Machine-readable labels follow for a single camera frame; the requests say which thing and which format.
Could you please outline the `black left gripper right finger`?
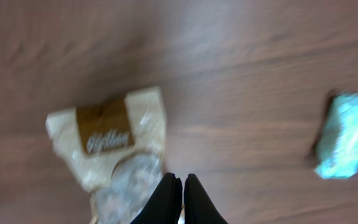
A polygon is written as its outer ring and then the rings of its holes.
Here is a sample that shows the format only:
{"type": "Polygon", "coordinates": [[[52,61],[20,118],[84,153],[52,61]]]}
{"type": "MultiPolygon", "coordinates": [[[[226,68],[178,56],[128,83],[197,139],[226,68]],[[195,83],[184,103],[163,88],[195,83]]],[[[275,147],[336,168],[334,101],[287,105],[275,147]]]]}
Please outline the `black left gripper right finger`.
{"type": "Polygon", "coordinates": [[[227,224],[195,174],[189,174],[184,188],[185,224],[227,224]]]}

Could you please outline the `brown Pantree snack pouch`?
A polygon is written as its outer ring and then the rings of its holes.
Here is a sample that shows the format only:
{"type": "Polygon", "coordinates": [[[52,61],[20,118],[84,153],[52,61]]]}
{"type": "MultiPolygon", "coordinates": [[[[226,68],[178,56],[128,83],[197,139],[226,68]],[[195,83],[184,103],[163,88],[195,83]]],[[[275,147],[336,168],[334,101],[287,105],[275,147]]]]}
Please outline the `brown Pantree snack pouch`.
{"type": "Polygon", "coordinates": [[[91,198],[92,223],[130,223],[163,177],[167,118],[158,87],[50,113],[52,147],[91,198]]]}

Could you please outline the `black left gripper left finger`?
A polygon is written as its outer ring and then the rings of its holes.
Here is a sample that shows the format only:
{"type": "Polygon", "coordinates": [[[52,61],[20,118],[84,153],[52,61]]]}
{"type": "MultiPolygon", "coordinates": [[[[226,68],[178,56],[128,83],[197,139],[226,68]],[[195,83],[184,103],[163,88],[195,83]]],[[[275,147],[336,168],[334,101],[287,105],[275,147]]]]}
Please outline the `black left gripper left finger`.
{"type": "Polygon", "coordinates": [[[173,173],[166,173],[131,224],[177,224],[181,213],[182,193],[180,178],[176,178],[173,173]]]}

